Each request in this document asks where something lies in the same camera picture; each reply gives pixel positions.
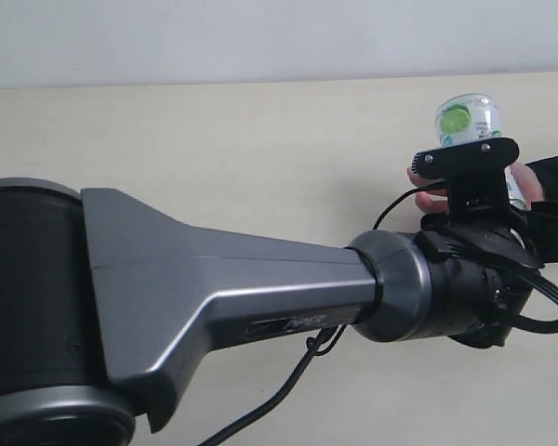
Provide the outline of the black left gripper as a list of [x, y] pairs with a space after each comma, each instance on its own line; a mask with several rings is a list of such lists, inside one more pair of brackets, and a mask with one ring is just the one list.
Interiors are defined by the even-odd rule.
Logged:
[[520, 216], [503, 203], [455, 202], [421, 219], [420, 250], [430, 260], [458, 258], [481, 265], [537, 265]]

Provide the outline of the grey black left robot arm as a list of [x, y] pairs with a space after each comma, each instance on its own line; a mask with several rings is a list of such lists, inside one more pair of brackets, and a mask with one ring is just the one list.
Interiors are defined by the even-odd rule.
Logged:
[[343, 325], [378, 342], [510, 330], [540, 283], [501, 220], [344, 248], [197, 228], [119, 190], [0, 178], [0, 445], [126, 445], [161, 430], [210, 351]]

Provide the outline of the open human hand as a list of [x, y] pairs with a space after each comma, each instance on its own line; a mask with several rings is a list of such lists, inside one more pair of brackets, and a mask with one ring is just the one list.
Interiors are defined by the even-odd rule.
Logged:
[[[543, 186], [531, 168], [525, 164], [514, 163], [510, 169], [528, 208], [532, 203], [545, 200]], [[411, 167], [406, 169], [406, 173], [411, 183], [418, 188], [424, 188], [433, 183], [433, 180], [424, 179], [414, 173]], [[415, 204], [424, 214], [445, 212], [447, 210], [445, 196], [445, 190], [420, 191], [416, 194]]]

